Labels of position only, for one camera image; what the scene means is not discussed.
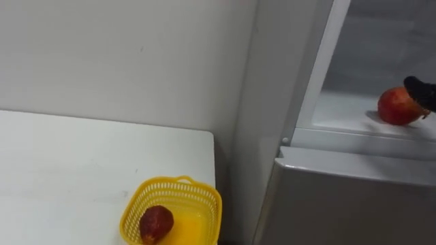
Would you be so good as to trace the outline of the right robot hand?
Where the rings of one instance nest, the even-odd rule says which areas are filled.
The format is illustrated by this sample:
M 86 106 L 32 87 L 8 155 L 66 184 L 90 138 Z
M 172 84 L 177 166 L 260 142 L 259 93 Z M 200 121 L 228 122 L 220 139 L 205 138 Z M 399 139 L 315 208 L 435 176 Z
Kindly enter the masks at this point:
M 435 112 L 435 84 L 423 82 L 415 76 L 407 76 L 403 85 L 409 96 L 421 107 Z

